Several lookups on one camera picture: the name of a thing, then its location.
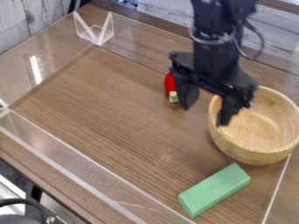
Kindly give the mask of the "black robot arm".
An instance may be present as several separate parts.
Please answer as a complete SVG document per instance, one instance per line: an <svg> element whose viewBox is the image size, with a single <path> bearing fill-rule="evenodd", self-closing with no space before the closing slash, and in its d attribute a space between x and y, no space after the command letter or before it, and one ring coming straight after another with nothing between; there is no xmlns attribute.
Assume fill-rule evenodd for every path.
<svg viewBox="0 0 299 224"><path fill-rule="evenodd" d="M190 0L190 52L170 52L169 73L178 103L188 109L204 89L221 98L216 124L226 126L232 116L252 105L257 82L238 59L242 28L256 11L257 0Z"/></svg>

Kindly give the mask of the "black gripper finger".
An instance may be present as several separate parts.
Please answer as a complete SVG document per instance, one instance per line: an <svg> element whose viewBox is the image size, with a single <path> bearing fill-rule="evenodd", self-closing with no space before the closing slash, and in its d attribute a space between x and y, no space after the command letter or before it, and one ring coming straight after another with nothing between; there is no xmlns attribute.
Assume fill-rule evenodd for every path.
<svg viewBox="0 0 299 224"><path fill-rule="evenodd" d="M216 126L228 126L232 116L242 108L242 100L232 95L221 99L220 110L217 113Z"/></svg>
<svg viewBox="0 0 299 224"><path fill-rule="evenodd" d="M174 79L174 86L181 108L188 110L198 99L198 87L189 83L186 80L178 78Z"/></svg>

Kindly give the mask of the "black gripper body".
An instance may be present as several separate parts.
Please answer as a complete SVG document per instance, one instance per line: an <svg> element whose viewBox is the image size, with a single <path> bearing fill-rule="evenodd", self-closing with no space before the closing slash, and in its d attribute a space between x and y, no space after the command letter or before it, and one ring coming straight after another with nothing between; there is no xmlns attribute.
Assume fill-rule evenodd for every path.
<svg viewBox="0 0 299 224"><path fill-rule="evenodd" d="M192 52L170 52L172 65L169 73L173 78L182 79L198 87L198 91L206 90L221 99L234 96L242 100L242 107L249 107L253 101L253 92L257 90L257 82L233 62L226 68L208 62L202 63L202 69L196 67Z"/></svg>

